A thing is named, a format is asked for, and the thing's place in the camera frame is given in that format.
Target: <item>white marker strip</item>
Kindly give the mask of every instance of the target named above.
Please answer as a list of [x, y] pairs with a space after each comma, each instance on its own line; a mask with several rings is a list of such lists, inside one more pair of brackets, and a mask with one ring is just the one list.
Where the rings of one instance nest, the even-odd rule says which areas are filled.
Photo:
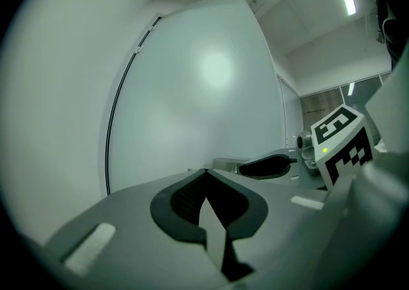
[[71, 272], [84, 277], [116, 232], [113, 225], [101, 223], [64, 261]]
[[308, 198], [303, 198], [295, 195], [292, 197], [289, 201], [291, 201], [293, 204], [304, 206], [307, 208], [311, 208], [313, 210], [320, 210], [322, 207], [324, 207], [324, 203], [320, 201], [314, 201], [312, 199]]

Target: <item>black and white pattern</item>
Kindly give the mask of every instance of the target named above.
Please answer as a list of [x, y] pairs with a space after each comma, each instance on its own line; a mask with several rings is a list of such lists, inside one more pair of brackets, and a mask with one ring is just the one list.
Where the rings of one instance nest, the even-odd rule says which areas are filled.
[[338, 153], [330, 158], [325, 165], [331, 177], [332, 184], [335, 184], [339, 176], [356, 173], [360, 166], [372, 159], [371, 145], [365, 128]]
[[340, 107], [333, 115], [314, 129], [318, 144], [322, 144], [333, 137], [356, 118], [357, 116], [354, 113], [345, 107]]

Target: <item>white cube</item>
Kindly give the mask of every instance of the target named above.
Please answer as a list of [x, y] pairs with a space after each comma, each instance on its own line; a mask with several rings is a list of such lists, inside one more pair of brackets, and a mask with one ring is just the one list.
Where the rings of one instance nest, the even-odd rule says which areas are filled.
[[358, 173], [374, 157], [374, 144], [365, 115], [339, 106], [311, 127], [315, 162], [328, 190], [341, 176]]

